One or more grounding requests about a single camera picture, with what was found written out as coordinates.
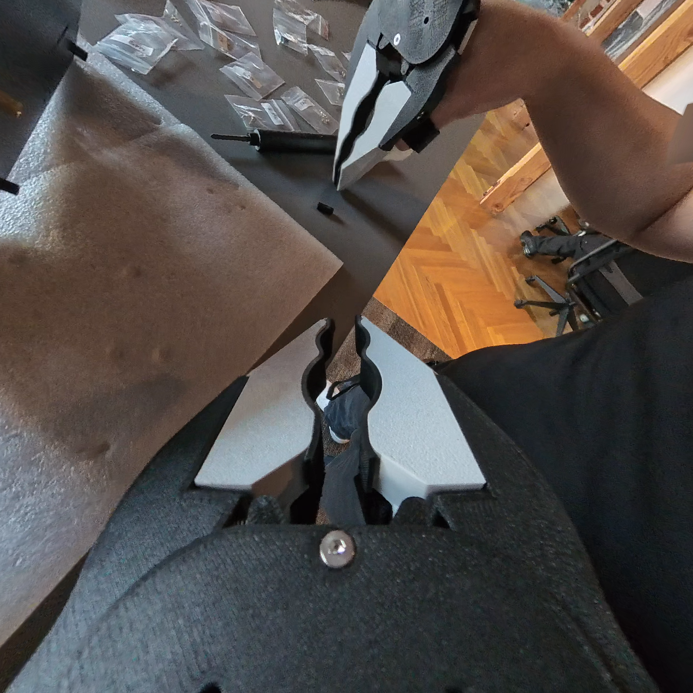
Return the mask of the black office chair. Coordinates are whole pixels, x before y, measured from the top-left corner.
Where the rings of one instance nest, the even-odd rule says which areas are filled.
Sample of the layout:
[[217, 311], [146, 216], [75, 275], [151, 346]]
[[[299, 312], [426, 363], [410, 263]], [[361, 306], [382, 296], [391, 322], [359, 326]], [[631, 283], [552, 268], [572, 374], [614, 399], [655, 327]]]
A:
[[539, 276], [525, 279], [548, 296], [545, 300], [516, 299], [514, 306], [543, 308], [558, 317], [556, 336], [566, 327], [579, 331], [596, 325], [642, 298], [618, 262], [634, 252], [618, 240], [607, 238], [582, 219], [571, 231], [559, 216], [550, 218], [534, 231], [524, 231], [520, 244], [526, 257], [549, 257], [554, 264], [569, 261], [565, 288], [556, 290]]

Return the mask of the person's dark pants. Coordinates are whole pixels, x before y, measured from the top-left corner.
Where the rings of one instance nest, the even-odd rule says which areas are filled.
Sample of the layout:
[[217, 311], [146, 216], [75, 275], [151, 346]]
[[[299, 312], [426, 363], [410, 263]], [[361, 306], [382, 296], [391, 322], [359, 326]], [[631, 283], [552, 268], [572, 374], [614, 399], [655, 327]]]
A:
[[331, 524], [352, 527], [379, 523], [375, 471], [372, 447], [362, 431], [357, 429], [346, 450], [325, 468], [321, 506]]

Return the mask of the person's dark shoe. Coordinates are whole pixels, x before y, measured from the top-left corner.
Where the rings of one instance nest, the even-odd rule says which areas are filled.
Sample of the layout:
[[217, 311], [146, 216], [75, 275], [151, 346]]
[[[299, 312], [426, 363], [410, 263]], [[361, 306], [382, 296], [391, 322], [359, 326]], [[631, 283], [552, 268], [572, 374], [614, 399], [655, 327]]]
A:
[[354, 375], [346, 380], [327, 383], [317, 396], [316, 404], [336, 444], [349, 443], [370, 403], [360, 380], [360, 375]]

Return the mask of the person's right forearm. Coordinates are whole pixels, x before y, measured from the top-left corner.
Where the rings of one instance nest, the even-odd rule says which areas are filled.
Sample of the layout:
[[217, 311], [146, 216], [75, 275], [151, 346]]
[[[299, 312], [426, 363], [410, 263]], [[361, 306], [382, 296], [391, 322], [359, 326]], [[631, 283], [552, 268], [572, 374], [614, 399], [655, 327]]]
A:
[[679, 113], [575, 28], [514, 1], [482, 1], [432, 115], [442, 129], [524, 101], [576, 212], [610, 238], [692, 262], [692, 162], [670, 145]]

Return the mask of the scattered clear screw bags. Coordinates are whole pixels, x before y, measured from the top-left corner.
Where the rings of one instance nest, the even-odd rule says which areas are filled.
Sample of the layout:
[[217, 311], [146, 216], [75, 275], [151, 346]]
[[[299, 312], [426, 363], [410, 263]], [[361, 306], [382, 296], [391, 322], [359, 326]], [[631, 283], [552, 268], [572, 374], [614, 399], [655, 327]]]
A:
[[204, 54], [248, 130], [334, 136], [351, 53], [317, 1], [165, 1], [158, 14], [116, 14], [94, 48], [151, 75], [174, 52]]

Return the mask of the blue hobby robot arm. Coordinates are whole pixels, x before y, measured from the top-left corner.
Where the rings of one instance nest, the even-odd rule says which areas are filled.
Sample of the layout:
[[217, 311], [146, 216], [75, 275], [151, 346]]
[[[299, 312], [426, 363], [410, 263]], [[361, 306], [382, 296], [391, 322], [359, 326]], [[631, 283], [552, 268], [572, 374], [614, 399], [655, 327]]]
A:
[[1, 193], [17, 195], [10, 172], [75, 57], [82, 1], [1, 2]]

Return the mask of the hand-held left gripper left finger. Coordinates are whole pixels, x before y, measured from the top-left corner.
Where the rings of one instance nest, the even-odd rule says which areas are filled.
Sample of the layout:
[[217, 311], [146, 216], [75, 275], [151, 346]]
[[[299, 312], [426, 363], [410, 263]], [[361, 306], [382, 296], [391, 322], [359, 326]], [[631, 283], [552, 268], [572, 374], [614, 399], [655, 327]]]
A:
[[334, 321], [318, 320], [251, 370], [194, 479], [196, 487], [251, 496], [300, 496], [317, 440], [309, 377], [324, 380]]

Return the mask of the white foam sheet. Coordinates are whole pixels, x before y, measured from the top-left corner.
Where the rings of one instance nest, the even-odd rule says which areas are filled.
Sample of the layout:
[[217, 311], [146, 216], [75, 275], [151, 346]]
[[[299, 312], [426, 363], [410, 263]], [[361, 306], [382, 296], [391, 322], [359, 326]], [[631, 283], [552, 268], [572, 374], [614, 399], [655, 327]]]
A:
[[103, 56], [1, 200], [1, 642], [342, 266]]

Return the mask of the black screwdriver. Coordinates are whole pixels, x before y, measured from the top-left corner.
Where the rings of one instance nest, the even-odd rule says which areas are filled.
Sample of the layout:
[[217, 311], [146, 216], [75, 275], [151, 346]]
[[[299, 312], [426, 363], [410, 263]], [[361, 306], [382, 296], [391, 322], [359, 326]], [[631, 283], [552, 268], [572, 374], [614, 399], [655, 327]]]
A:
[[337, 136], [305, 132], [254, 129], [246, 134], [212, 134], [219, 141], [245, 142], [260, 153], [308, 153], [334, 155]]

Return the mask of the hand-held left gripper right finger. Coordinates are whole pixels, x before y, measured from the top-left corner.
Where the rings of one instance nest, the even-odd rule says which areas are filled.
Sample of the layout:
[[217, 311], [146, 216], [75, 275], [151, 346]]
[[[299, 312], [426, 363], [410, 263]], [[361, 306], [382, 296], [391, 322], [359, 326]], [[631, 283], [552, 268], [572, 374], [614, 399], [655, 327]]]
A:
[[355, 335], [375, 460], [367, 482], [392, 513], [408, 498], [482, 489], [487, 481], [435, 371], [368, 318], [357, 318]]

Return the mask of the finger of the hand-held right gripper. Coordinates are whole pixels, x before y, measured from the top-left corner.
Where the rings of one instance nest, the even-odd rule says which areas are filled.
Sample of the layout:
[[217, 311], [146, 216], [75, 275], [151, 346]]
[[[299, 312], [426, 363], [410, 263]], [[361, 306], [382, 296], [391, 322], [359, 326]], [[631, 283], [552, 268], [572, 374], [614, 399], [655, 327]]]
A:
[[394, 125], [396, 117], [401, 113], [401, 110], [410, 99], [410, 96], [411, 91], [404, 82], [388, 83], [384, 86], [376, 102], [376, 115], [382, 117], [384, 120], [383, 138], [380, 142], [379, 150], [375, 152], [377, 155], [377, 160], [370, 166], [366, 165], [367, 170], [364, 172], [364, 175], [359, 177], [359, 179], [356, 180], [351, 186], [353, 186], [357, 181], [368, 174], [376, 165], [387, 158], [389, 150], [383, 149], [382, 142], [387, 141], [387, 133]]
[[350, 187], [377, 160], [384, 130], [376, 102], [387, 82], [378, 68], [378, 50], [366, 41], [344, 94], [337, 132], [333, 182], [338, 191]]

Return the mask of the person's black shirt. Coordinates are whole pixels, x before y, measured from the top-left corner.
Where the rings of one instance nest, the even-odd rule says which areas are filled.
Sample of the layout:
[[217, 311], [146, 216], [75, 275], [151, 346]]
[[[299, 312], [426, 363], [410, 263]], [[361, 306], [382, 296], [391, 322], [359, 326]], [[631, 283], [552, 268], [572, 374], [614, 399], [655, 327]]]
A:
[[669, 254], [596, 326], [439, 372], [550, 483], [658, 687], [691, 692], [692, 253]]

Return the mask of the wooden edged white table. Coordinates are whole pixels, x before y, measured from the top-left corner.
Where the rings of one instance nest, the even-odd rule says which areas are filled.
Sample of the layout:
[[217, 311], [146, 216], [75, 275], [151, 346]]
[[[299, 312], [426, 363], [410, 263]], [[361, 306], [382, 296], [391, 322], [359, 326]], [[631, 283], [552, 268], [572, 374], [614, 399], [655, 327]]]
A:
[[[691, 1], [575, 1], [562, 20], [579, 28], [604, 48], [610, 44], [611, 59], [640, 88], [679, 76], [692, 57]], [[492, 214], [504, 211], [550, 169], [540, 143], [490, 187], [481, 206]]]

